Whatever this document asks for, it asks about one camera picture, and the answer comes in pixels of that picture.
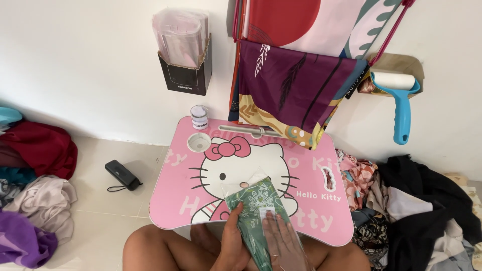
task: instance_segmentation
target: black cardboard box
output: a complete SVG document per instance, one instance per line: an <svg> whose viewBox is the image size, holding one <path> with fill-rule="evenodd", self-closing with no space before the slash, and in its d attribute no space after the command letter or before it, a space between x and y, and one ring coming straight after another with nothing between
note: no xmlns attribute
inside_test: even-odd
<svg viewBox="0 0 482 271"><path fill-rule="evenodd" d="M161 53L157 52L166 79L168 90L206 96L209 81L213 74L213 59L211 58L211 35L204 50L204 56L199 68L188 68L166 63Z"/></svg>

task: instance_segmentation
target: white fabric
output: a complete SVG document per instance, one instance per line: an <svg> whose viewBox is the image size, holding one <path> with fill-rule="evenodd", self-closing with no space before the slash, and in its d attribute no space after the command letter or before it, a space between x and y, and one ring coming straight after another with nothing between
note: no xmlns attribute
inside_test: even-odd
<svg viewBox="0 0 482 271"><path fill-rule="evenodd" d="M387 212L390 223L404 217L433 211L431 203L425 202L397 188L388 188Z"/></svg>
<svg viewBox="0 0 482 271"><path fill-rule="evenodd" d="M449 257L465 251L462 239L462 228L457 224L455 219L449 220L443 237L435 241L432 258L430 262L428 262L425 270L429 271L434 264L445 261Z"/></svg>
<svg viewBox="0 0 482 271"><path fill-rule="evenodd" d="M18 212L42 230L55 232L59 245L69 241L74 231L70 204L77 200L74 187L57 176L40 176L30 183L3 210Z"/></svg>

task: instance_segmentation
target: pink lap desk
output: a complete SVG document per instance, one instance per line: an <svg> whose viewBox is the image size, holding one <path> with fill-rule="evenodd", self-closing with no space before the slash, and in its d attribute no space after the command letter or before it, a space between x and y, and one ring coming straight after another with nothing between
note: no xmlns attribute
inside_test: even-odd
<svg viewBox="0 0 482 271"><path fill-rule="evenodd" d="M222 131L220 125L236 126L210 119L209 127L199 131L192 127L190 117L179 121L149 203L154 224L172 230L226 220L229 210L221 183L247 180L261 167L271 177L298 232L332 246L350 241L353 222L333 141L327 134L311 151L284 138L264 135L255 139L250 134ZM207 154L187 147L187 139L198 132L212 139ZM224 147L235 145L235 153L226 156L212 149L222 143L229 143ZM325 177L330 171L331 185Z"/></svg>

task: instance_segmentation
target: lint roller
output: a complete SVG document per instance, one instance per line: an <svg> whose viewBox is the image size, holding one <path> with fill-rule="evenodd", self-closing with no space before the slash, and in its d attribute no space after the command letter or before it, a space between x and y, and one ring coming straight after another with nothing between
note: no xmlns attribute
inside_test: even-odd
<svg viewBox="0 0 482 271"><path fill-rule="evenodd" d="M395 98L395 126L393 141L399 145L408 142L410 135L410 102L408 95L420 89L417 79L410 74L396 74L386 72L371 72L372 82L375 87Z"/></svg>

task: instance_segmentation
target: pink bow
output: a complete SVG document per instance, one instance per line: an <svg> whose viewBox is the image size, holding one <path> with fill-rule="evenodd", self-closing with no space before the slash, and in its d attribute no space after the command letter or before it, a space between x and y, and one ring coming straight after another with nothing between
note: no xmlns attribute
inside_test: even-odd
<svg viewBox="0 0 482 271"><path fill-rule="evenodd" d="M207 159L216 161L221 157L229 157L236 155L238 157L246 157L251 153L251 147L244 137L234 137L229 142L221 144L211 143L209 149L204 152Z"/></svg>

